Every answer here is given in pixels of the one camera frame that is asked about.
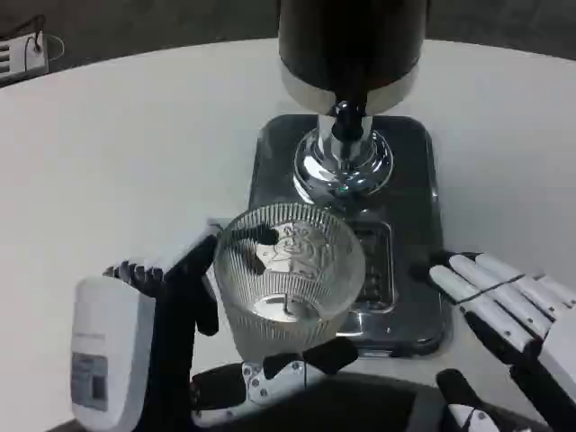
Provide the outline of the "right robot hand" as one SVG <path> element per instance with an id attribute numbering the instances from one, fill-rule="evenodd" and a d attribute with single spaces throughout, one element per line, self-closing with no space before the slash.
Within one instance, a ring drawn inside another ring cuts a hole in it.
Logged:
<path id="1" fill-rule="evenodd" d="M 554 431 L 575 429 L 575 291 L 486 253 L 443 251 L 409 268 L 459 310 Z"/>

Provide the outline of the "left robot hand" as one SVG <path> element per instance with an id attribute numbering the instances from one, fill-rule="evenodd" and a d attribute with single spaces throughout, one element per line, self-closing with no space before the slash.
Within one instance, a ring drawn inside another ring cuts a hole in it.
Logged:
<path id="1" fill-rule="evenodd" d="M 163 261 L 125 260 L 75 289 L 70 399 L 87 431 L 202 431 L 253 418 L 358 357 L 336 337 L 262 364 L 192 374 L 194 337 L 219 330 L 207 279 L 220 224 Z"/>

